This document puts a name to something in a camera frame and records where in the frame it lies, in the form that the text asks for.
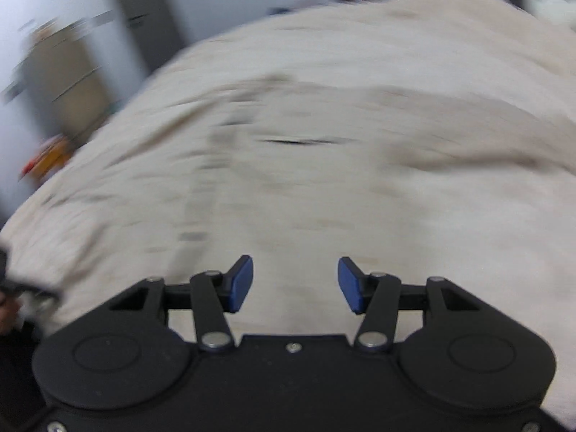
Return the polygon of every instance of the silver screw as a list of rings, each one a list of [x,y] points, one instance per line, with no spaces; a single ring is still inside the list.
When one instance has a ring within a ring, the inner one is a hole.
[[[388,336],[379,331],[367,331],[358,336],[358,342],[365,347],[376,348],[388,343]]]
[[[286,351],[290,354],[295,354],[296,352],[300,352],[302,350],[302,345],[300,343],[289,343],[286,345]]]
[[[540,432],[540,425],[537,422],[527,422],[524,424],[522,432]]]
[[[211,349],[217,349],[230,344],[232,338],[221,331],[212,331],[202,336],[202,344]]]
[[[67,432],[66,428],[64,427],[64,424],[62,424],[61,422],[51,422],[46,427],[46,430],[48,432]]]

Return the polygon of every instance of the wrinkled fabric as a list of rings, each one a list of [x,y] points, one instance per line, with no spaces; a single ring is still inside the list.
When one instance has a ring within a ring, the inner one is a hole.
[[[242,254],[242,333],[359,326],[338,258],[442,275],[544,337],[576,427],[576,35],[503,0],[333,5],[179,54],[12,217],[61,327],[147,276]],[[401,313],[397,337],[419,326]],[[192,339],[189,316],[173,326]]]

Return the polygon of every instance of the circular cover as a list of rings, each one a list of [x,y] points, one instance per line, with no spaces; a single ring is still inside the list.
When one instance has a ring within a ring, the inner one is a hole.
[[[41,389],[87,410],[125,408],[168,389],[189,363],[190,347],[154,320],[99,311],[48,337],[33,369]]]
[[[484,412],[540,401],[556,368],[552,350],[535,334],[516,324],[479,320],[431,321],[402,343],[399,360],[430,396]]]

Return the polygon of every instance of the hand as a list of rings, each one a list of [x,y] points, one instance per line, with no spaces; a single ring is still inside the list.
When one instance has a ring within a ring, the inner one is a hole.
[[[21,303],[14,297],[7,297],[0,293],[0,334],[12,331]]]

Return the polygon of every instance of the person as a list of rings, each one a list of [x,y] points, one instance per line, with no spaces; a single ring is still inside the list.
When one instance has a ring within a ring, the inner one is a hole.
[[[21,303],[0,293],[0,430],[18,428],[45,407],[32,372],[33,324],[16,327]]]

